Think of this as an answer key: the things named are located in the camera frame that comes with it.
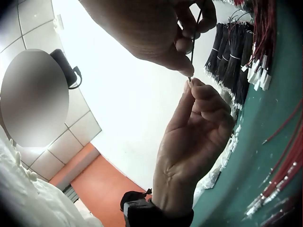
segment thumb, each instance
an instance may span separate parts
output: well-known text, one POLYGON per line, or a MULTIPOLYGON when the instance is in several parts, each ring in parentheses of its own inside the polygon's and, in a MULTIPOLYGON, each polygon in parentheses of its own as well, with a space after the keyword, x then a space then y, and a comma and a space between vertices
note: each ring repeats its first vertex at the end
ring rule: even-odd
POLYGON ((155 57, 151 61, 168 69, 179 71, 187 77, 192 77, 194 75, 192 63, 184 53, 177 51, 174 44, 172 44, 166 52, 155 57))
POLYGON ((178 128, 185 127, 191 115, 192 107, 195 102, 195 98, 191 94, 192 83, 186 82, 184 87, 184 93, 179 101, 179 104, 167 125, 166 132, 176 130, 178 128))

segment hand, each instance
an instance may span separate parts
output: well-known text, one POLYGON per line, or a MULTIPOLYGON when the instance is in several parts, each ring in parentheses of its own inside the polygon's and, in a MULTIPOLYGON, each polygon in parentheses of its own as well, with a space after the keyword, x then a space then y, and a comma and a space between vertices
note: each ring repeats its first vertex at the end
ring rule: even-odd
POLYGON ((81 0, 92 19, 135 57, 191 77, 190 52, 196 21, 189 6, 202 8, 197 32, 216 26, 212 0, 81 0))
POLYGON ((154 173, 152 202, 167 216, 191 212, 197 182, 210 171, 231 135, 230 112, 212 86, 197 78, 186 83, 161 142, 154 173))

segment wristwatch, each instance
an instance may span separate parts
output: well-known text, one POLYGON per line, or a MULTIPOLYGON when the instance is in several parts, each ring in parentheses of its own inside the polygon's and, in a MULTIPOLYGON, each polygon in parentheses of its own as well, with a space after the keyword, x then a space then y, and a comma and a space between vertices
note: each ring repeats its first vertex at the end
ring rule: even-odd
POLYGON ((156 207, 151 199, 140 199, 124 204, 124 218, 126 227, 173 226, 189 227, 194 218, 194 211, 184 217, 168 218, 156 207))

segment metal grate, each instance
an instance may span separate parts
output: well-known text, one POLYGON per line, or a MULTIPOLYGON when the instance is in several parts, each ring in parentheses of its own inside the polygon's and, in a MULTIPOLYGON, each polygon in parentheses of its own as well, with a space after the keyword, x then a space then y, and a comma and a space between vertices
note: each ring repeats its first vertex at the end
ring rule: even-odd
POLYGON ((64 190, 63 193, 74 203, 79 199, 79 196, 73 189, 71 185, 67 186, 64 190))

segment wrist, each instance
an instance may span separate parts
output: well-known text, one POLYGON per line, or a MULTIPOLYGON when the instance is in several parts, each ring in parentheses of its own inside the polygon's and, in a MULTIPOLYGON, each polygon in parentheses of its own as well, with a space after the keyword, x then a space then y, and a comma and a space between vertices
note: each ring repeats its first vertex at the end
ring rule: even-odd
POLYGON ((181 183, 164 174, 154 175, 152 202, 165 216, 184 217, 192 211, 196 184, 181 183))

